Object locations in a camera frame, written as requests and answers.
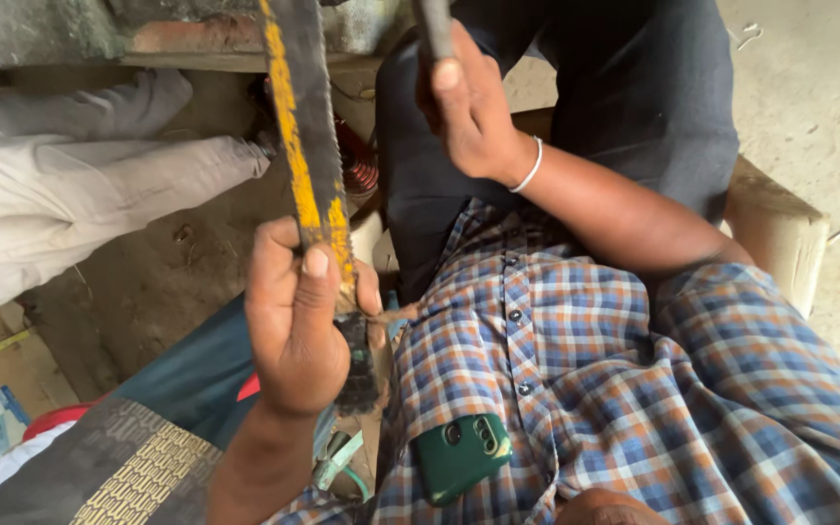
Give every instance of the checkered shirt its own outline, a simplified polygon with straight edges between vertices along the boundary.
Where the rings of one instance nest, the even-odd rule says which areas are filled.
[[[473,201],[396,350],[377,495],[276,521],[553,523],[583,490],[671,523],[840,523],[840,360],[764,272],[709,264],[650,302],[534,209]],[[408,444],[494,413],[510,463],[445,508]]]

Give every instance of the white trousers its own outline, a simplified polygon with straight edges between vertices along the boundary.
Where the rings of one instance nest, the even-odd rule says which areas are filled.
[[[0,304],[118,235],[261,176],[261,149],[230,137],[154,137],[193,96],[176,70],[99,92],[0,97]]]

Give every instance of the bracelet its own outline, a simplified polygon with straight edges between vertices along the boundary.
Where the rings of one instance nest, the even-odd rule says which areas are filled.
[[[537,141],[537,163],[534,164],[534,169],[530,170],[530,173],[524,177],[524,182],[521,182],[517,186],[514,186],[510,189],[511,193],[520,193],[521,190],[526,188],[528,184],[530,184],[531,178],[537,174],[537,170],[540,168],[540,163],[543,161],[543,140],[541,137],[533,136],[534,140]]]

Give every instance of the phone case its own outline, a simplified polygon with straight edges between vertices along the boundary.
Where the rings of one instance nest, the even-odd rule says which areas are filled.
[[[455,438],[455,428],[459,437]],[[426,497],[445,507],[510,460],[510,438],[495,414],[462,416],[414,440]]]

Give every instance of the wrist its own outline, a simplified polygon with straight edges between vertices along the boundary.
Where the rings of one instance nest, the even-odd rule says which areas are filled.
[[[492,179],[508,188],[514,188],[524,181],[537,164],[537,141],[524,132],[514,130],[514,139],[507,151],[509,156],[501,163],[501,169]]]
[[[259,398],[245,420],[255,438],[263,444],[297,442],[299,436],[312,436],[319,414],[301,414],[275,409]]]

